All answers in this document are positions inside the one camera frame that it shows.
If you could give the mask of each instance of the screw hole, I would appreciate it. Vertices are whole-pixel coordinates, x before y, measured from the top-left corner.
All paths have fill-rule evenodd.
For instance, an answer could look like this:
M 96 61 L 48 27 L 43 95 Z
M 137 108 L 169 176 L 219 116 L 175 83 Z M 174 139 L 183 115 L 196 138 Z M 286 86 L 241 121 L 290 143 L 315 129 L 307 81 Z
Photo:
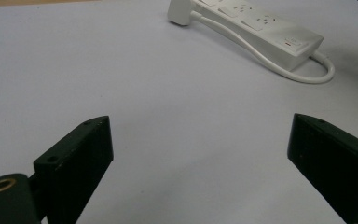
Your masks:
M 7 178 L 0 180 L 0 192 L 10 189 L 13 185 L 16 184 L 16 179 Z
M 52 157 L 48 158 L 48 162 L 55 162 L 57 160 L 58 160 L 58 157 L 56 157 L 56 156 L 52 156 Z

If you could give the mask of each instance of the power strip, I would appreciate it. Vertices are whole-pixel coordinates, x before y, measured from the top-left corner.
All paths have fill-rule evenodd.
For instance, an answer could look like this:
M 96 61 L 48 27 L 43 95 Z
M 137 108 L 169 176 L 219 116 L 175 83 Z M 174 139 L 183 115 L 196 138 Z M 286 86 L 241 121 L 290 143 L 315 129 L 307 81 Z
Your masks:
M 168 19 L 179 25 L 199 21 L 251 51 L 268 69 L 304 83 L 324 83 L 334 65 L 317 48 L 323 37 L 244 0 L 172 0 Z M 323 77 L 291 71 L 309 57 L 327 69 Z

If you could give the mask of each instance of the white cable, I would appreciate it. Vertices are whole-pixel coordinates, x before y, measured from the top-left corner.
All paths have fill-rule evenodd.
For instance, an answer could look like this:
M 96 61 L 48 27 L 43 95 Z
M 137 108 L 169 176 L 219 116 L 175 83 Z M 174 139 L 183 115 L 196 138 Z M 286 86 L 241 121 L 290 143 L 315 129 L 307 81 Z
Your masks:
M 297 74 L 294 74 L 286 69 L 281 68 L 276 63 L 272 62 L 270 59 L 266 58 L 263 54 L 261 54 L 257 49 L 255 49 L 251 44 L 249 44 L 245 39 L 243 39 L 240 35 L 228 29 L 226 26 L 220 24 L 217 21 L 213 21 L 211 19 L 203 17 L 199 12 L 192 11 L 190 13 L 191 20 L 199 21 L 211 28 L 216 30 L 220 30 L 225 32 L 227 35 L 237 39 L 241 46 L 248 49 L 262 64 L 264 64 L 271 71 L 289 79 L 292 79 L 297 82 L 309 83 L 309 84 L 319 84 L 325 83 L 333 78 L 336 68 L 333 63 L 327 58 L 327 56 L 323 55 L 318 50 L 310 56 L 312 60 L 320 63 L 327 69 L 327 74 L 323 77 L 303 77 Z

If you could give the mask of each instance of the white desk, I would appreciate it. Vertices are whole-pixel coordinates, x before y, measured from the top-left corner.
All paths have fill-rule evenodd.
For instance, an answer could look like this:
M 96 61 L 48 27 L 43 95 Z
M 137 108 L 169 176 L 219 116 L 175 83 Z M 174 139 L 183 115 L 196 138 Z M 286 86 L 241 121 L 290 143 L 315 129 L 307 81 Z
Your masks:
M 115 160 L 79 224 L 344 223 L 286 149 L 294 113 L 358 137 L 358 1 L 257 4 L 323 35 L 336 77 L 280 77 L 199 23 L 169 23 L 168 0 L 0 7 L 0 175 L 31 175 L 108 115 Z

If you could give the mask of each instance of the power strip switch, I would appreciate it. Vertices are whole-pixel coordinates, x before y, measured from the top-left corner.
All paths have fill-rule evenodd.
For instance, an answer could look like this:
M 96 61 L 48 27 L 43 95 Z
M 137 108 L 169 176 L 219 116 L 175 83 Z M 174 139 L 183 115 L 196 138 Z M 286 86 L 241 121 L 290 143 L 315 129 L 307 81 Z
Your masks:
M 248 49 L 270 70 L 304 83 L 324 83 L 334 65 L 317 48 L 323 37 L 244 0 L 172 0 L 168 19 L 179 25 L 199 21 Z M 327 68 L 323 77 L 291 71 L 309 57 Z

